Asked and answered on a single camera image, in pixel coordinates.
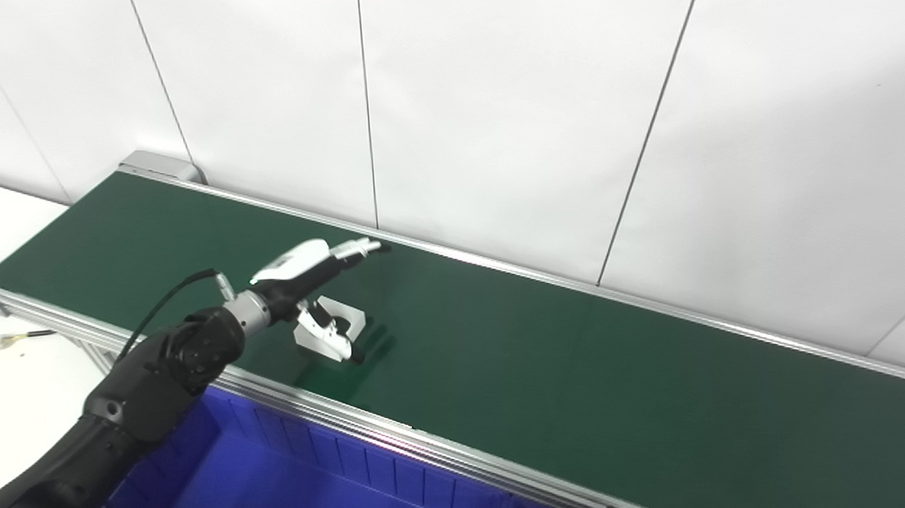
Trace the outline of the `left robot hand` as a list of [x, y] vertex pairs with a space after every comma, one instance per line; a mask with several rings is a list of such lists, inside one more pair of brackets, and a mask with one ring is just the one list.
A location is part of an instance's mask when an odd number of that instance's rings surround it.
[[273, 322], [295, 324], [297, 346], [334, 362], [359, 364], [366, 355], [355, 343], [367, 324], [366, 313], [325, 295], [311, 295], [370, 255], [389, 250], [388, 244], [368, 237], [337, 246], [324, 239], [305, 240], [256, 272], [249, 283]]

